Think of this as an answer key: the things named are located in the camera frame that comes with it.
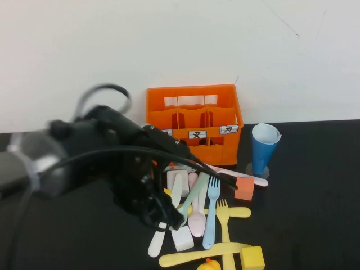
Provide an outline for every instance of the label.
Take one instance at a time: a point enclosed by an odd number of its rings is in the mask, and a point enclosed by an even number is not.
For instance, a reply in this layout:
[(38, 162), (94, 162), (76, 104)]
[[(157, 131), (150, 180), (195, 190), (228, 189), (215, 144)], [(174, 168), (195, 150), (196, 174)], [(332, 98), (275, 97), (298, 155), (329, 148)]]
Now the label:
[(174, 131), (172, 129), (163, 129), (163, 132), (167, 133), (168, 135), (174, 135)]
[(192, 130), (189, 131), (189, 139), (206, 138), (206, 130)]
[(220, 134), (236, 133), (238, 131), (238, 125), (223, 125), (222, 127), (220, 127)]

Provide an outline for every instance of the white backdrop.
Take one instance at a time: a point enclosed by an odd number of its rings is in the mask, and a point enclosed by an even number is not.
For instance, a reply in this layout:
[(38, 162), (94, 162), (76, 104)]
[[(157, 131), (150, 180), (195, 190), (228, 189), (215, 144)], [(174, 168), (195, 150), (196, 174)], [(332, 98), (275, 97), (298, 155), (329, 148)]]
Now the white backdrop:
[[(360, 118), (356, 0), (1, 0), (0, 132), (69, 119), (114, 82), (235, 83), (246, 123)], [(112, 94), (99, 97), (118, 106)]]

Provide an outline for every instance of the black table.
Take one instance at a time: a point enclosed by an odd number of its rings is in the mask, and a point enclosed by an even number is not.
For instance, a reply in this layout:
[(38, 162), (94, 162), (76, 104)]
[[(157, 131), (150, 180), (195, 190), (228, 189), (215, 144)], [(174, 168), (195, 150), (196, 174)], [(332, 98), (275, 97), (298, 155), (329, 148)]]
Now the black table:
[[(283, 138), (269, 163), (269, 186), (257, 188), (247, 219), (231, 218), (233, 242), (259, 245), (266, 269), (360, 269), (360, 121), (275, 124)], [(242, 130), (238, 169), (251, 160)], [(7, 135), (0, 136), (3, 150)], [(0, 203), (0, 254), (20, 196)], [(18, 269), (159, 269), (147, 255), (154, 234), (117, 208), (106, 183), (96, 182), (52, 201), (34, 199), (19, 242)], [(221, 241), (217, 221), (217, 241)], [(201, 249), (201, 240), (196, 241)], [(173, 253), (166, 233), (162, 254)], [(235, 256), (240, 269), (239, 255)], [(194, 270), (203, 261), (169, 269)]]

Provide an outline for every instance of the yellow block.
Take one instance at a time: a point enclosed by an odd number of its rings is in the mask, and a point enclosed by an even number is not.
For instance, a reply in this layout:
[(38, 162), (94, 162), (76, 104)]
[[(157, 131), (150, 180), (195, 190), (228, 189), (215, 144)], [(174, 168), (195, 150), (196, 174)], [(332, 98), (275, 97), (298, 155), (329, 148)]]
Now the yellow block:
[(265, 261), (261, 246), (243, 247), (240, 253), (242, 270), (264, 270)]

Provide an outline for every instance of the clear plastic base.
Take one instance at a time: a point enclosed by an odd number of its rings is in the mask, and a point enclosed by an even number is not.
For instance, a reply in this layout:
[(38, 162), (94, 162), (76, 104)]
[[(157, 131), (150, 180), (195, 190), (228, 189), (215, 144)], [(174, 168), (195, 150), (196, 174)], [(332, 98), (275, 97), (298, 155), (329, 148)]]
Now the clear plastic base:
[(264, 178), (264, 179), (267, 179), (270, 175), (270, 171), (269, 171), (269, 168), (266, 166), (265, 167), (265, 170), (262, 174), (255, 174), (253, 172), (253, 163), (250, 162), (247, 166), (246, 166), (246, 169), (245, 169), (245, 172), (246, 174), (250, 175), (250, 176), (256, 176), (256, 177), (260, 177), (260, 178)]

